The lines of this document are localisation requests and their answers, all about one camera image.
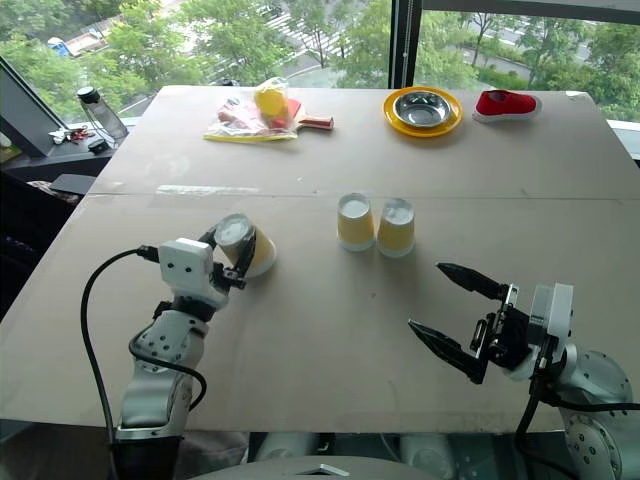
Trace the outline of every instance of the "stainless steel bowl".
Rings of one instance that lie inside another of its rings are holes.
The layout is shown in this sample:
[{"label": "stainless steel bowl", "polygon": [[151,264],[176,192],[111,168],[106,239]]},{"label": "stainless steel bowl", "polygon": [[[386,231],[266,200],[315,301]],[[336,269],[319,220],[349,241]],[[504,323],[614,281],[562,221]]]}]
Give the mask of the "stainless steel bowl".
[{"label": "stainless steel bowl", "polygon": [[446,122],[451,116],[451,105],[437,93],[414,90],[396,98],[393,111],[411,127],[430,128]]}]

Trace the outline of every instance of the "red shoe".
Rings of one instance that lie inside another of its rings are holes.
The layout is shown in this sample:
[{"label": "red shoe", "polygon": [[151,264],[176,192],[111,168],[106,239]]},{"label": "red shoe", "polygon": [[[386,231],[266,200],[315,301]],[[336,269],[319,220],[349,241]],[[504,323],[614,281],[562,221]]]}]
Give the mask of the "red shoe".
[{"label": "red shoe", "polygon": [[541,110],[542,102],[533,95],[507,90],[486,90],[480,95],[472,117],[482,123],[526,120],[535,117]]}]

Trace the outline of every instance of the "red paddle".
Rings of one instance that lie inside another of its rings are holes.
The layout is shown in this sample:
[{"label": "red paddle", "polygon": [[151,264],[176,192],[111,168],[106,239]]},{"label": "red paddle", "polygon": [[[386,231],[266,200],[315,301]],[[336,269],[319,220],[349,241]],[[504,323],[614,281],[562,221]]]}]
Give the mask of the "red paddle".
[{"label": "red paddle", "polygon": [[290,98],[288,100],[289,115],[293,119],[293,128],[298,130],[302,127],[321,128],[323,130],[333,129],[333,117],[315,117],[307,115],[307,110],[298,100]]}]

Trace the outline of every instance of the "white cup rim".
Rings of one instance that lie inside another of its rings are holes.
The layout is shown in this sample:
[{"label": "white cup rim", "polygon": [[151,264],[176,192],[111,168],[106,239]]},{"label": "white cup rim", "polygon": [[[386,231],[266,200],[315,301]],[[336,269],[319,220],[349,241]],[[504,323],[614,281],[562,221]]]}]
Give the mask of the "white cup rim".
[{"label": "white cup rim", "polygon": [[[225,227],[227,227],[232,221],[241,223],[244,229],[237,233],[237,238],[221,238],[222,232],[224,231]],[[242,240],[251,231],[252,226],[253,224],[251,223],[251,220],[249,220],[249,217],[247,217],[244,213],[232,213],[218,222],[218,224],[216,225],[216,233],[214,234],[213,238],[216,243],[220,245],[220,247],[230,247]]]},{"label": "white cup rim", "polygon": [[[352,217],[344,214],[343,212],[344,206],[347,204],[347,202],[350,202],[352,200],[360,201],[367,206],[366,211],[362,215],[359,215],[357,217]],[[340,197],[340,200],[338,201],[338,213],[345,218],[357,220],[357,219],[366,217],[370,211],[371,211],[371,202],[369,202],[369,199],[367,198],[367,196],[363,195],[362,193],[357,193],[357,192],[348,193],[347,195],[343,195],[342,197]]]},{"label": "white cup rim", "polygon": [[[387,208],[391,205],[395,207],[402,207],[408,210],[410,213],[409,218],[401,222],[399,222],[396,219],[390,219],[387,215]],[[414,221],[414,218],[415,218],[415,211],[413,210],[413,205],[411,205],[411,203],[406,201],[404,198],[390,198],[385,202],[384,207],[382,207],[382,219],[390,223],[394,227],[402,227],[404,225],[409,225],[411,222]]]}]

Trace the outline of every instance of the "yellow plate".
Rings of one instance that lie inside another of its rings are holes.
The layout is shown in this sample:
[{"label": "yellow plate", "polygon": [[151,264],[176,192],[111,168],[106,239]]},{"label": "yellow plate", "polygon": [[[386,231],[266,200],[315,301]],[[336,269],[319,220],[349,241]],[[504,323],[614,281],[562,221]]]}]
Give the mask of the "yellow plate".
[{"label": "yellow plate", "polygon": [[[442,97],[447,99],[449,105],[451,105],[451,115],[449,116],[449,119],[445,123],[431,128],[411,127],[400,120],[400,118],[398,118],[396,113],[393,111],[393,103],[399,96],[404,95],[405,93],[413,92],[415,90],[437,93],[438,95],[441,95]],[[411,135],[412,137],[437,137],[439,135],[444,135],[445,133],[449,133],[451,130],[456,128],[460,123],[460,120],[462,120],[462,107],[460,106],[458,100],[450,93],[433,87],[407,87],[396,90],[384,101],[383,110],[384,116],[387,117],[387,120],[393,128],[401,133]]]}]

